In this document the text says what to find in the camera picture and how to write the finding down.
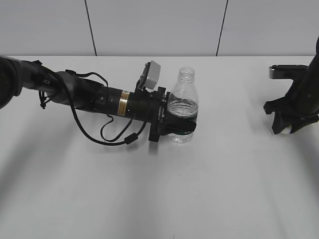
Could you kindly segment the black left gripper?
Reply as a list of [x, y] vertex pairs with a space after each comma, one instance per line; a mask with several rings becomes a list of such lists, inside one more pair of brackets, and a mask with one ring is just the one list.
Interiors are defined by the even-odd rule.
[[182, 118], [166, 115], [170, 92], [158, 87], [156, 91], [135, 89], [127, 103], [127, 117], [150, 123], [149, 141], [158, 142], [161, 135], [188, 135], [195, 131], [197, 115]]

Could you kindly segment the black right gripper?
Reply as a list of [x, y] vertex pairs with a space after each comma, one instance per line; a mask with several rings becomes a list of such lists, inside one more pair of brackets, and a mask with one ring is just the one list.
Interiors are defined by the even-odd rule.
[[267, 101], [264, 106], [266, 114], [274, 113], [272, 131], [281, 131], [291, 125], [290, 133], [319, 121], [319, 83], [293, 83], [281, 98]]

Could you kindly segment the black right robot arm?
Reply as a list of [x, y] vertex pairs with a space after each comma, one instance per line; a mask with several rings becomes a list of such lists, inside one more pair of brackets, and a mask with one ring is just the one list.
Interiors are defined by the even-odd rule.
[[265, 102], [267, 115], [274, 113], [272, 131], [280, 134], [295, 133], [301, 128], [319, 121], [319, 44], [309, 65], [272, 65], [269, 78], [291, 79], [287, 93], [276, 100]]

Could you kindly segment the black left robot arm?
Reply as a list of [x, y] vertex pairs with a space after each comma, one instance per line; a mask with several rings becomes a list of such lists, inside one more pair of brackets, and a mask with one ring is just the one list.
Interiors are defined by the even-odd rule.
[[[160, 76], [160, 65], [155, 61], [145, 64], [135, 90], [128, 92], [111, 88], [105, 78], [103, 83], [89, 80], [99, 76], [96, 72], [79, 74], [72, 70], [54, 72], [40, 61], [18, 60], [7, 56], [0, 58], [0, 106], [5, 107], [13, 97], [18, 97], [23, 88], [38, 91], [40, 106], [49, 102], [67, 105], [82, 133], [92, 142], [105, 146], [131, 144], [136, 141], [150, 123], [149, 140], [157, 142], [160, 136], [171, 133], [194, 132], [196, 122], [192, 118], [173, 115], [168, 111], [170, 93], [165, 88], [154, 89]], [[77, 110], [128, 118], [143, 122], [138, 132], [119, 141], [97, 140], [82, 126]]]

